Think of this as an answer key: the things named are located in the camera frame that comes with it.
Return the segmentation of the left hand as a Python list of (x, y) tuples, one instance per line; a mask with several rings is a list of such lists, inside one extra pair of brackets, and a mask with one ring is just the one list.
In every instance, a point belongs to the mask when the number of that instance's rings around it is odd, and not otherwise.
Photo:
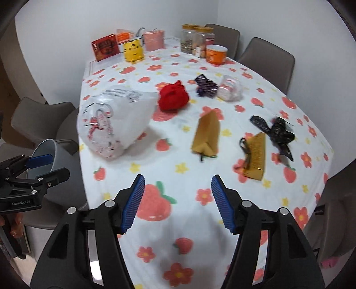
[(23, 217), (23, 213), (12, 213), (7, 215), (7, 219), (12, 226), (10, 233), (14, 238), (21, 238), (24, 234)]

